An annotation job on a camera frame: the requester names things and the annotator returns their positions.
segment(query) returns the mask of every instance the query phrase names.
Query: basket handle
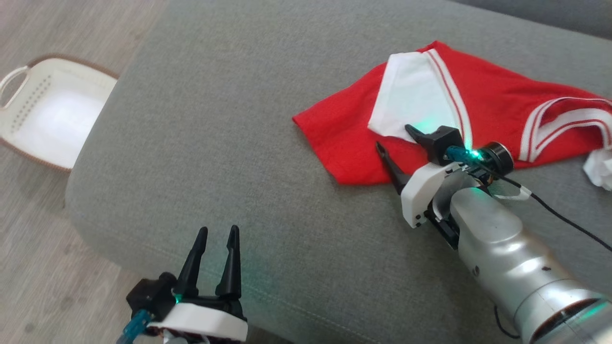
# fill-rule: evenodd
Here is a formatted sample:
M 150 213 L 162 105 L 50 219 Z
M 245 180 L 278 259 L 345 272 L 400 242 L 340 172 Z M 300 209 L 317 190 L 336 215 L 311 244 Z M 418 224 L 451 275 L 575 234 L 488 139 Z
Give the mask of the basket handle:
M 24 67 L 20 67 L 15 69 L 14 71 L 8 73 L 6 75 L 6 77 L 4 77 L 4 79 L 2 79 L 2 81 L 0 81 L 0 97 L 2 97 L 2 93 L 4 92 L 4 89 L 6 88 L 6 85 L 8 85 L 8 83 L 10 83 L 14 78 L 16 78 L 17 76 L 19 76 L 19 74 L 22 73 L 27 73 L 28 70 L 30 69 L 30 67 L 28 66 L 24 66 Z M 19 88 L 17 89 L 17 91 L 15 91 L 15 93 L 13 94 L 13 96 L 11 96 L 11 98 L 9 99 L 8 102 L 6 102 L 6 104 L 3 107 L 0 107 L 0 110 L 6 110 L 6 108 L 9 107 L 9 105 L 11 104 L 11 102 L 13 102 L 13 99 L 15 99 L 15 96 L 17 94 L 19 94 L 19 91 L 21 91 L 21 89 L 23 88 L 23 85 L 26 84 L 26 80 L 23 80 L 23 82 L 21 83 L 21 85 L 19 85 Z

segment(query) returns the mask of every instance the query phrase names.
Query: red and white striped trim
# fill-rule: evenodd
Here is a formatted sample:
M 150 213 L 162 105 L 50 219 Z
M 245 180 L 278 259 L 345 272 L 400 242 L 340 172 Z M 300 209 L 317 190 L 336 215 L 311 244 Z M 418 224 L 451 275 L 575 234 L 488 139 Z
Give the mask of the red and white striped trim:
M 449 100 L 450 109 L 458 119 L 459 131 L 465 147 L 468 149 L 472 148 L 472 127 L 469 122 L 468 111 L 465 108 L 461 94 L 457 85 L 450 76 L 449 69 L 435 49 L 430 49 L 424 52 L 425 56 L 429 60 L 434 73 L 442 81 L 444 85 L 443 89 L 446 90 L 446 96 Z
M 612 113 L 597 108 L 582 108 L 561 113 L 554 121 L 540 126 L 546 111 L 556 102 L 565 99 L 588 100 L 604 102 L 612 107 L 607 99 L 588 99 L 576 97 L 561 97 L 551 99 L 535 108 L 527 119 L 521 137 L 521 152 L 519 160 L 534 162 L 540 153 L 562 133 L 577 127 L 596 126 L 602 131 L 603 148 L 612 148 Z

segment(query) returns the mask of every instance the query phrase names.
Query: stitched seam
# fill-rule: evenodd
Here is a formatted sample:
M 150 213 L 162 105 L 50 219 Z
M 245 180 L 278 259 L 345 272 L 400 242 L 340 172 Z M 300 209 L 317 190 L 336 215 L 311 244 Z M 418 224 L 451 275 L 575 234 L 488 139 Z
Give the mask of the stitched seam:
M 76 214 L 79 217 L 81 217 L 82 220 L 85 220 L 86 222 L 88 222 L 88 223 L 93 225 L 93 223 L 91 221 L 89 221 L 82 212 L 75 211 L 74 214 Z M 128 242 L 136 242 L 136 240 L 134 240 L 134 238 L 132 238 L 130 236 L 126 236 L 123 233 L 114 231 L 111 228 L 106 228 L 106 232 L 107 233 L 113 233 L 117 237 L 120 237 L 122 239 L 126 239 L 126 241 L 128 241 Z M 152 251 L 155 251 L 155 252 L 157 252 L 157 253 L 159 253 L 159 254 L 167 257 L 167 258 L 177 258 L 177 259 L 180 259 L 180 257 L 178 255 L 173 255 L 172 253 L 168 253 L 168 252 L 162 251 L 162 250 L 158 249 L 157 247 L 154 247 L 154 246 L 151 246 L 151 245 L 147 245 L 147 244 L 144 244 L 142 242 L 139 242 L 138 244 L 142 245 L 142 246 L 144 246 L 144 247 L 146 247 L 146 248 L 148 248 L 148 249 L 150 249 Z M 215 277 L 215 278 L 218 278 L 218 279 L 221 277 L 221 274 L 218 274 L 218 273 L 216 273 L 214 271 L 210 271 L 210 270 L 208 270 L 206 268 L 202 268 L 202 270 L 203 270 L 203 272 L 205 274 L 207 274 L 207 275 L 209 275 L 211 277 Z M 306 309 L 304 309 L 304 308 L 302 308 L 300 306 L 294 305 L 294 304 L 292 304 L 292 303 L 290 303 L 288 301 L 285 301 L 283 299 L 280 299 L 279 297 L 271 296 L 270 294 L 267 294 L 264 291 L 261 291 L 261 290 L 255 288 L 254 286 L 251 286 L 251 285 L 249 285 L 247 283 L 243 283 L 242 286 L 246 287 L 247 289 L 253 290 L 255 292 L 254 295 L 256 297 L 259 297 L 260 299 L 262 297 L 265 297 L 268 300 L 270 300 L 272 302 L 275 302 L 275 303 L 281 305 L 282 307 L 284 307 L 284 308 L 286 308 L 288 310 L 291 310 L 292 312 L 294 312 L 294 313 L 296 313 L 296 314 L 298 314 L 300 316 L 303 316 L 306 319 L 312 320 L 312 321 L 314 321 L 314 322 L 316 322 L 316 323 L 318 323 L 320 325 L 323 325 L 324 327 L 332 329 L 332 330 L 334 330 L 334 331 L 336 331 L 336 332 L 338 332 L 340 334 L 344 334 L 344 332 L 342 332 L 340 330 L 340 329 L 343 329 L 346 332 L 348 332 L 350 335 L 353 335 L 355 337 L 360 337 L 360 338 L 365 339 L 365 340 L 367 340 L 369 342 L 372 342 L 372 343 L 380 344 L 379 341 L 374 340 L 374 339 L 372 339 L 372 338 L 370 338 L 370 337 L 368 337 L 368 336 L 366 336 L 364 334 L 361 334 L 361 333 L 356 332 L 354 330 L 351 330 L 351 329 L 349 329 L 349 328 L 347 328 L 345 326 L 337 324 L 337 323 L 335 323 L 335 322 L 333 322 L 333 321 L 331 321 L 331 320 L 329 320 L 329 319 L 327 319 L 327 318 L 325 318 L 325 317 L 323 317 L 321 315 L 317 315 L 315 313 L 309 312 L 308 310 L 306 310 Z

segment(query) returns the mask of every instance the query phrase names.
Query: green led light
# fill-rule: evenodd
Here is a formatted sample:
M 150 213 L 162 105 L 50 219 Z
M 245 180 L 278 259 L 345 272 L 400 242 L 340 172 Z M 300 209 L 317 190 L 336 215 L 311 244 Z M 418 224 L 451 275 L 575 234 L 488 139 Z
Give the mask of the green led light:
M 480 154 L 479 151 L 477 150 L 473 150 L 469 152 L 473 157 L 477 158 L 478 160 L 482 160 L 482 155 Z

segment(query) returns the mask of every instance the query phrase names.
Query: couch cushion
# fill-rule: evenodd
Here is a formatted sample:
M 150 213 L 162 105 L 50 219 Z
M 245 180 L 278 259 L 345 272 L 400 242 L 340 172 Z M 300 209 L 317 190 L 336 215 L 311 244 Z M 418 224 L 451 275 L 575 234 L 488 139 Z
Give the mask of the couch cushion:
M 291 116 L 388 55 L 433 40 L 530 77 L 610 97 L 612 43 L 442 0 L 172 1 L 120 78 L 70 177 L 86 242 L 150 277 L 178 273 L 209 227 L 212 293 L 232 224 L 243 307 L 298 343 L 513 343 L 430 226 L 392 187 L 340 187 Z M 513 174 L 612 242 L 610 194 L 583 159 Z M 561 260 L 612 292 L 609 253 L 532 203 L 514 205 Z
M 537 23 L 612 39 L 612 0 L 453 0 Z

